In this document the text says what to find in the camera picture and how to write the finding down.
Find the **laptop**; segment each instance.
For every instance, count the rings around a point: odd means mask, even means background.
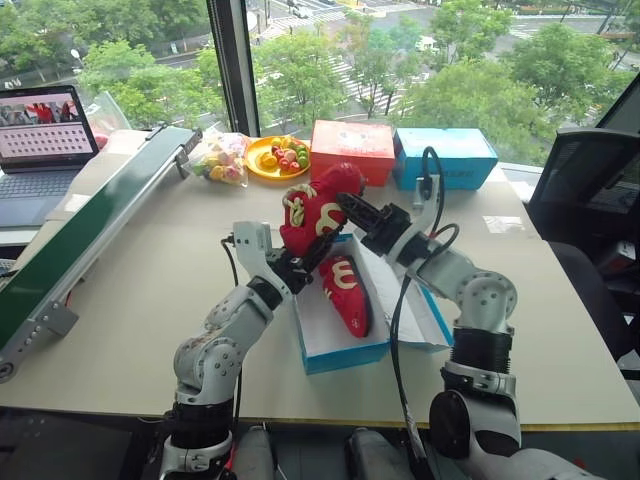
[[[41,226],[97,153],[74,87],[0,91],[0,228]]]

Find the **sidewalk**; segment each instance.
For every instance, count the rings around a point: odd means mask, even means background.
[[[517,18],[518,20],[524,19],[534,19],[534,18],[562,18],[562,15],[514,15],[513,18]],[[571,15],[568,14],[564,17],[565,20],[589,20],[590,18],[606,18],[606,15]],[[624,17],[613,16],[612,19],[623,19]]]

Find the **blue box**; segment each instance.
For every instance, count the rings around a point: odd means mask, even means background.
[[[307,374],[377,362],[389,351],[388,323],[398,300],[400,282],[391,267],[362,246],[352,234],[337,238],[329,256],[333,255],[353,258],[369,293],[373,318],[365,338],[351,335],[324,294],[322,277],[314,272],[313,283],[297,295],[294,305],[302,362]],[[400,331],[400,341],[427,352],[439,351],[453,344],[451,331],[431,293],[415,283],[405,295]]]
[[[398,128],[393,137],[393,177],[400,190],[414,190],[422,176],[422,154],[434,148],[449,189],[477,190],[498,162],[495,150],[477,128]],[[437,173],[429,161],[429,173]]]

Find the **office chair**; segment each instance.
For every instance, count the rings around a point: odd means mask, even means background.
[[[527,207],[616,361],[640,355],[640,320],[627,324],[593,260],[619,240],[640,252],[639,191],[640,135],[561,129]]]
[[[635,241],[639,162],[636,133],[558,130],[528,205],[540,236],[575,245],[592,260],[614,241]]]

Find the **glass window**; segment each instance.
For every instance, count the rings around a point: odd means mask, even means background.
[[[594,126],[640,68],[638,0],[246,4],[262,135],[479,128],[501,161],[543,165],[556,129]]]
[[[94,128],[122,125],[111,99],[133,128],[226,128],[205,0],[0,5],[0,88],[73,84]]]

